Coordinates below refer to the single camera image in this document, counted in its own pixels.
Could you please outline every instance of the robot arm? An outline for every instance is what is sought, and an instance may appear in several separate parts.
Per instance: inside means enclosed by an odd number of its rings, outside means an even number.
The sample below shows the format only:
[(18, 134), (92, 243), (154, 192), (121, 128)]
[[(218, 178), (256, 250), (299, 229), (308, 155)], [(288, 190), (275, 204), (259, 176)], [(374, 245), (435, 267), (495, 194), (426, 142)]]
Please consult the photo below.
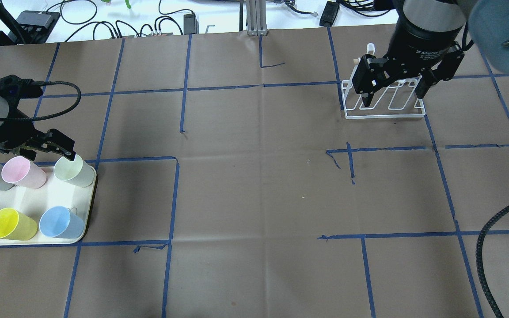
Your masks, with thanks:
[[(65, 84), (75, 88), (78, 93), (76, 103), (60, 113), (30, 118), (18, 110), (22, 98), (37, 98), (42, 95), (44, 85)], [(54, 152), (73, 160), (74, 141), (56, 129), (47, 133), (34, 128), (33, 121), (49, 119), (71, 111), (80, 102), (80, 89), (67, 82), (36, 82), (9, 75), (0, 79), (0, 152), (15, 153), (34, 160), (37, 151)]]
[[(386, 7), (387, 1), (378, 2)], [(388, 52), (382, 58), (362, 56), (352, 78), (365, 107), (374, 93), (397, 80), (421, 76), (415, 93), (423, 98), (431, 86), (452, 79), (463, 50), (468, 49), (455, 41), (465, 16), (479, 48), (493, 66), (509, 73), (509, 1), (392, 0), (388, 4), (399, 16)]]

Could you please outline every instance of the white surface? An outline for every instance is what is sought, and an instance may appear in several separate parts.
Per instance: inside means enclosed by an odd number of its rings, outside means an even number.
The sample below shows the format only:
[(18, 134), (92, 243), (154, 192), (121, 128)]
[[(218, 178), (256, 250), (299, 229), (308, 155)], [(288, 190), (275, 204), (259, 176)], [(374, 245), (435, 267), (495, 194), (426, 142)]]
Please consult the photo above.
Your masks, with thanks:
[[(39, 189), (25, 187), (13, 187), (8, 191), (0, 191), (0, 210), (3, 208), (14, 208), (35, 222), (40, 221), (44, 212), (52, 207), (61, 205), (67, 208), (76, 208), (78, 215), (87, 225), (91, 197), (95, 188), (94, 171), (93, 186), (80, 188), (69, 183), (59, 181), (54, 177), (54, 167), (43, 167), (48, 180)], [(61, 239), (45, 237), (37, 231), (37, 234), (30, 240), (8, 240), (0, 239), (0, 246), (6, 245), (35, 245), (35, 244), (71, 244), (80, 240), (85, 231), (75, 239)]]
[[(14, 18), (17, 18), (20, 12), (24, 10), (44, 10), (52, 4), (59, 3), (59, 0), (4, 0), (3, 3)], [(94, 0), (98, 11), (93, 21), (109, 21), (115, 23), (115, 20), (123, 20), (137, 30), (144, 23), (152, 24), (154, 19), (160, 16), (158, 14), (157, 0), (131, 0), (131, 9), (127, 9), (124, 0), (111, 0), (111, 5), (106, 5), (101, 0)], [(319, 17), (323, 13), (325, 0), (297, 0), (298, 10), (317, 12), (318, 17), (310, 15), (301, 15), (292, 12), (284, 4), (266, 4), (266, 24), (271, 29), (300, 29), (300, 28), (318, 28)], [(198, 16), (200, 33), (204, 33), (206, 27), (210, 25), (209, 33), (236, 32), (239, 30), (239, 3), (216, 1), (216, 0), (163, 0), (161, 5), (162, 12), (172, 12), (178, 9), (190, 8)], [(63, 10), (66, 19), (71, 22), (81, 22), (87, 20), (93, 14), (93, 6), (86, 1), (75, 1), (66, 4)], [(181, 25), (182, 16), (186, 12), (173, 14), (172, 17)], [(379, 18), (365, 18), (341, 6), (337, 20), (334, 26), (360, 26), (368, 24), (388, 24), (396, 23), (398, 14), (395, 10)], [(128, 26), (120, 24), (123, 35), (130, 35), (134, 32)], [(162, 24), (163, 32), (178, 32), (173, 23), (164, 22)], [(70, 34), (80, 26), (67, 24), (60, 19), (54, 31), (47, 42), (63, 42)], [(0, 30), (8, 32), (8, 28), (0, 21)], [(91, 40), (93, 25), (79, 31), (71, 41)], [(99, 26), (96, 33), (96, 39), (110, 38), (109, 31), (104, 26)]]

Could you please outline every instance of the yellow cup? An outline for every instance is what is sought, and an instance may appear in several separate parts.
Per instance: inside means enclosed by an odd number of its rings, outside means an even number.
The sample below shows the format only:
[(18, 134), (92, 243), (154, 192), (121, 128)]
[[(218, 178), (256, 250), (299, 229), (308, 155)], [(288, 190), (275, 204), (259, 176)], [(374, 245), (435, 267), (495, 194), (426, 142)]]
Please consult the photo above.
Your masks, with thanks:
[(13, 208), (0, 210), (0, 238), (29, 240), (37, 233), (37, 222)]

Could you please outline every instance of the light blue cup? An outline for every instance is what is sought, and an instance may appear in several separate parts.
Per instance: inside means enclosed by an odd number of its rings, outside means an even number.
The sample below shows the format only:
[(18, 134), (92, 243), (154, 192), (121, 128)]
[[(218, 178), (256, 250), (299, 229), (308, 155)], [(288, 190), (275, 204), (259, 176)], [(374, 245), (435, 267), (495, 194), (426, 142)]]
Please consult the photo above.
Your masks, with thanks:
[(75, 239), (84, 232), (84, 221), (73, 213), (75, 208), (53, 207), (48, 209), (38, 223), (40, 232), (51, 238)]

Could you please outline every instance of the white wire rack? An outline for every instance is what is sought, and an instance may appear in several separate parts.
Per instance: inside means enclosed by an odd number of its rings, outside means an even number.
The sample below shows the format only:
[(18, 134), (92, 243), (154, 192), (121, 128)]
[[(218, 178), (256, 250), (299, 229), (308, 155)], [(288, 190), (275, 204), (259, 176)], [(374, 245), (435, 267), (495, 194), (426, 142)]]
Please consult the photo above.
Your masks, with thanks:
[[(374, 54), (375, 48), (374, 44), (369, 43), (366, 45), (367, 54)], [(341, 90), (343, 93), (343, 110), (345, 111), (346, 119), (370, 119), (370, 118), (418, 118), (425, 116), (425, 107), (424, 101), (422, 99), (416, 98), (414, 92), (416, 87), (418, 86), (418, 82), (421, 77), (418, 78), (408, 78), (403, 80), (397, 80), (392, 83), (390, 86), (386, 87), (380, 97), (376, 100), (376, 102), (369, 107), (365, 107), (362, 102), (360, 95), (355, 93), (352, 83), (352, 78), (355, 76), (355, 71), (357, 66), (359, 65), (360, 58), (355, 60), (355, 67), (351, 73), (351, 80), (343, 80), (341, 81)], [(398, 103), (395, 102), (396, 95), (398, 95), (398, 91), (401, 94), (408, 94), (408, 97), (404, 101), (403, 104), (398, 106)], [(347, 98), (349, 95), (352, 97), (357, 97), (355, 105), (353, 107), (347, 107)], [(390, 101), (387, 103), (386, 111), (372, 111), (376, 109), (376, 106), (386, 104), (386, 99), (388, 96), (392, 95)]]

